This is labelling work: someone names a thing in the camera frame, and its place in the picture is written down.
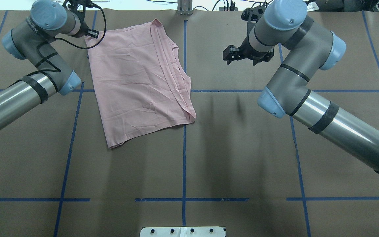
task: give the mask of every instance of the light blue cap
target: light blue cap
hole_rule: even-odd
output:
[[[346,52],[346,43],[340,39],[334,32],[333,34],[333,45],[331,47],[330,55],[328,56],[325,63],[320,67],[321,70],[331,69],[335,64],[343,58]]]
[[[267,87],[264,87],[263,92],[257,100],[257,104],[277,118],[281,118],[286,114],[282,106],[280,106],[277,99]]]
[[[4,48],[6,49],[7,52],[12,54],[15,58],[20,59],[20,60],[25,60],[26,57],[23,56],[20,51],[18,51],[17,47],[14,44],[13,37],[11,35],[13,29],[11,29],[2,39],[2,43]]]
[[[307,4],[302,0],[274,0],[264,12],[266,23],[276,30],[298,28],[307,17]]]
[[[68,80],[66,81],[65,85],[61,88],[59,93],[61,95],[66,95],[72,90],[74,90],[75,87],[78,87],[81,84],[81,79],[78,77],[78,75],[74,72],[74,70],[71,72],[71,75],[69,76]]]
[[[32,20],[45,30],[57,30],[65,25],[67,14],[65,9],[51,0],[37,0],[30,10]]]

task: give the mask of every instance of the white label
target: white label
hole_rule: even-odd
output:
[[[311,12],[311,11],[319,10],[320,8],[318,7],[316,2],[312,2],[308,4],[307,9],[308,9],[308,12]]]

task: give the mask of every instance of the white bracket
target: white bracket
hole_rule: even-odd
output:
[[[226,228],[219,226],[145,227],[140,237],[226,237]]]
[[[192,15],[192,0],[178,0],[178,15]]]

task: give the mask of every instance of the metallic tube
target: metallic tube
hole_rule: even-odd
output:
[[[51,81],[42,74],[30,76],[48,92],[55,94]],[[19,81],[0,92],[0,130],[27,113],[41,102],[39,95],[27,83]]]
[[[329,104],[330,101],[311,92],[293,117],[310,128],[325,114]],[[339,108],[319,134],[379,171],[379,130]]]

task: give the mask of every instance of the pink garment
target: pink garment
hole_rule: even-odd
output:
[[[87,46],[99,39],[86,37]],[[157,20],[108,30],[88,50],[91,75],[109,148],[163,128],[194,122],[191,79],[178,46]]]

